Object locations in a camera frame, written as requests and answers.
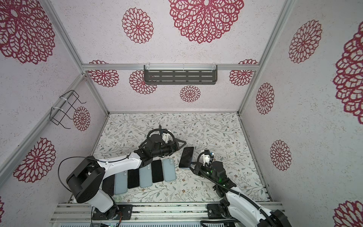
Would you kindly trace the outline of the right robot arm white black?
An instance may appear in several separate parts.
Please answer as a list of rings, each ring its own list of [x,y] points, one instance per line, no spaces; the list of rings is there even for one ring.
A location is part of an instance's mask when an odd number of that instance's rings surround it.
[[[192,162],[190,170],[214,183],[213,189],[222,198],[219,203],[207,205],[208,218],[240,222],[244,227],[290,227],[287,216],[280,210],[270,210],[250,199],[227,177],[223,163],[210,165]]]

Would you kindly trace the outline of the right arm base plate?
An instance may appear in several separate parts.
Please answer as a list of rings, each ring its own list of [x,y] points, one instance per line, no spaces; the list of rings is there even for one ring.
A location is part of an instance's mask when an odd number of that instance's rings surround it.
[[[220,203],[209,203],[207,204],[207,212],[209,219],[231,219],[228,208]]]

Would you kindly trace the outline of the light blue phone case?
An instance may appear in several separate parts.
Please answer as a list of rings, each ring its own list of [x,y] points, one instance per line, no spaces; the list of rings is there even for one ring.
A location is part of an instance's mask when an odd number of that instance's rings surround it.
[[[176,180],[175,161],[174,159],[162,160],[163,176],[165,182]]]
[[[114,194],[124,194],[128,191],[128,173],[127,171],[120,172],[115,175]]]
[[[151,187],[152,184],[152,169],[151,164],[148,164],[147,166],[140,168],[140,187],[148,188]]]

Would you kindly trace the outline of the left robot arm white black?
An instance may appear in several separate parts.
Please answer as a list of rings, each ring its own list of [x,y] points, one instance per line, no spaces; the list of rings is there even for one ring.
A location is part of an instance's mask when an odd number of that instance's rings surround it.
[[[84,157],[67,177],[66,184],[77,203],[88,203],[102,214],[115,214],[118,210],[116,202],[101,188],[106,178],[145,167],[155,157],[171,156],[186,144],[187,142],[175,138],[168,130],[155,129],[150,131],[137,150],[126,156],[113,159]]]

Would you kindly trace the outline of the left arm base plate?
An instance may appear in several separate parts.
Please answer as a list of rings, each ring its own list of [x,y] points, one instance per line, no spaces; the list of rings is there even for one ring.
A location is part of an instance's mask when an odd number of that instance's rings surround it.
[[[130,220],[133,205],[113,205],[108,211],[101,212],[95,208],[91,220]]]

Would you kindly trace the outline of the black phone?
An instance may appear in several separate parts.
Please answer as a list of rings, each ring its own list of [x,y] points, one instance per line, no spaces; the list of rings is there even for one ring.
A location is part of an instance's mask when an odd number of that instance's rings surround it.
[[[109,196],[114,196],[115,189],[115,175],[111,175],[105,178],[102,182],[102,190],[107,193]]]

